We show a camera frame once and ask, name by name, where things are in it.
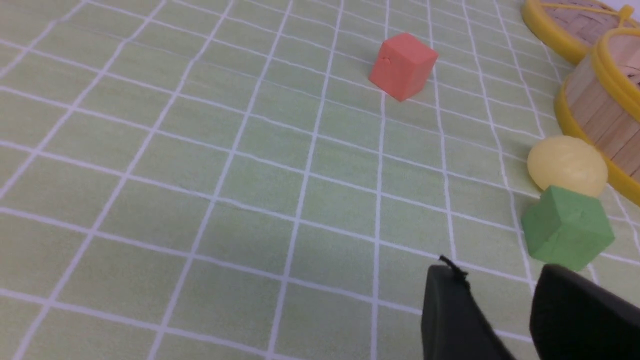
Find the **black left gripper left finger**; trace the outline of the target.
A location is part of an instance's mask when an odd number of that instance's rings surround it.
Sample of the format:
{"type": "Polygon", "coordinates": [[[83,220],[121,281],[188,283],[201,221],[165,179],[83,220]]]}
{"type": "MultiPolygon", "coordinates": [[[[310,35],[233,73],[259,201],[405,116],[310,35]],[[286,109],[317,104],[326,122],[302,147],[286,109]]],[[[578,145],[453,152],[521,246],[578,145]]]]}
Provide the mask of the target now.
{"type": "Polygon", "coordinates": [[[425,360],[514,360],[474,300],[468,273],[446,256],[430,265],[423,295],[425,360]]]}

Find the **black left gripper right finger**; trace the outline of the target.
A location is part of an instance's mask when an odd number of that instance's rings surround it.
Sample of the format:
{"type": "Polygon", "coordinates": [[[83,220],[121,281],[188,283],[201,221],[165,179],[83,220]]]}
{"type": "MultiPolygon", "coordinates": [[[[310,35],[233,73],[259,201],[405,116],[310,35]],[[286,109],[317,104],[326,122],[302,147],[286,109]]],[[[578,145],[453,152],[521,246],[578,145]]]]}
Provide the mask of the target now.
{"type": "Polygon", "coordinates": [[[542,360],[637,360],[640,310],[578,273],[546,264],[529,330],[542,360]]]}

